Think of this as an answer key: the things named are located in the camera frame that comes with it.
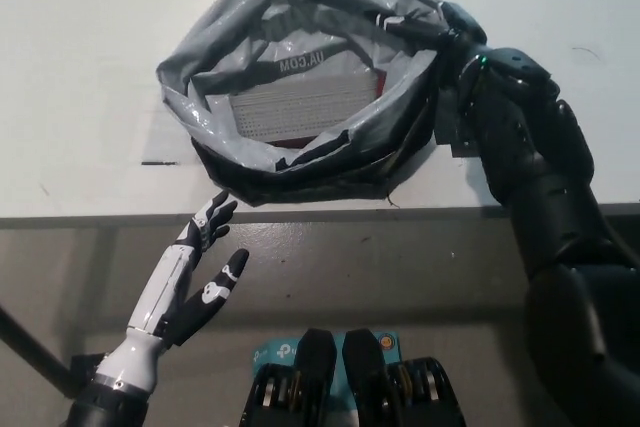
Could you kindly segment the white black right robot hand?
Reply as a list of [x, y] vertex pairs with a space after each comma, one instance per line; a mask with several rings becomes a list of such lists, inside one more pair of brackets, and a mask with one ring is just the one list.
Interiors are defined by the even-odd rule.
[[415, 50], [434, 51], [449, 68], [462, 64], [474, 51], [486, 46], [484, 29], [459, 4], [438, 1], [436, 7], [441, 15], [440, 23], [421, 20], [416, 15], [377, 13], [374, 24]]

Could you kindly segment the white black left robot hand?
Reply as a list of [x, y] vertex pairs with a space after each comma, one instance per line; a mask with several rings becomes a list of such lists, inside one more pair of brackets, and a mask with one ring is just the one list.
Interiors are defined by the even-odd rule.
[[234, 252], [195, 294], [188, 290], [204, 254], [230, 230], [237, 202], [228, 197], [224, 191], [206, 202], [165, 249], [131, 314], [127, 336], [181, 346], [224, 306], [248, 261], [245, 249]]

